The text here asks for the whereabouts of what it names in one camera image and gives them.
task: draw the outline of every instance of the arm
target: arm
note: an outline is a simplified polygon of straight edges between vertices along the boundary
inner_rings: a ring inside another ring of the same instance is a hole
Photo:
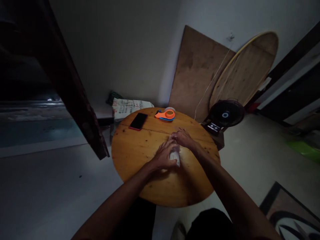
[[[160,169],[176,166],[177,160],[169,160],[170,151],[175,146],[177,144],[174,144],[173,140],[163,143],[153,159],[107,198],[80,227],[72,240],[108,239],[152,174]]]
[[[172,136],[178,144],[189,148],[198,159],[241,238],[281,239],[247,193],[199,143],[192,140],[187,131],[179,129]]]

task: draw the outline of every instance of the wooden table top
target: wooden table top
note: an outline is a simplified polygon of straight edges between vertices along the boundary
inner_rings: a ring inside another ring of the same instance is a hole
[[[126,182],[146,162],[150,161],[159,146],[168,140],[175,127],[185,128],[190,136],[220,163],[219,152],[207,131],[189,116],[176,112],[173,121],[155,118],[157,110],[145,108],[127,116],[118,126],[112,139],[112,160],[121,179]],[[148,117],[141,129],[129,129],[138,113]],[[192,152],[180,147],[180,168],[155,176],[140,193],[140,197],[161,206],[185,207],[203,201],[213,188]]]

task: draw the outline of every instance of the smartphone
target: smartphone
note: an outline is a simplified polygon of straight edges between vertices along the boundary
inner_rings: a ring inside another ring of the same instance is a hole
[[[130,124],[129,128],[140,131],[145,120],[147,119],[147,116],[148,115],[146,114],[138,113],[137,116],[132,121],[132,123]]]

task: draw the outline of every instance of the leg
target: leg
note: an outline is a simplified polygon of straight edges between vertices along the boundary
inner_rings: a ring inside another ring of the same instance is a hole
[[[192,222],[186,240],[236,239],[232,222],[220,210],[211,208],[199,214]]]
[[[152,239],[156,205],[140,197],[117,226],[112,239]]]

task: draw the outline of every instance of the wood grain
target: wood grain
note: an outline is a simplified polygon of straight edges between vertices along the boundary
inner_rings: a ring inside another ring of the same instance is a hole
[[[159,109],[164,110],[163,108],[146,108],[134,112],[126,117],[115,131],[112,140],[112,159],[124,182],[153,158],[160,144],[167,141],[175,131],[175,127],[179,126],[184,127],[190,136],[220,163],[216,145],[200,124],[179,112],[176,112],[172,122],[157,119],[154,115]],[[129,129],[128,126],[139,112],[148,115],[143,128],[141,131]],[[157,205],[185,207],[210,196],[213,188],[192,152],[180,147],[180,158],[180,168],[155,176],[144,187],[140,197]]]
[[[196,107],[228,50],[189,26],[185,26],[169,106],[194,118]],[[210,84],[197,108],[197,122],[202,122],[207,117],[208,104],[215,83],[234,55],[235,52],[230,50],[214,81]]]
[[[237,99],[245,106],[263,83],[278,50],[274,32],[262,33],[237,52],[219,77],[209,109],[219,100]]]

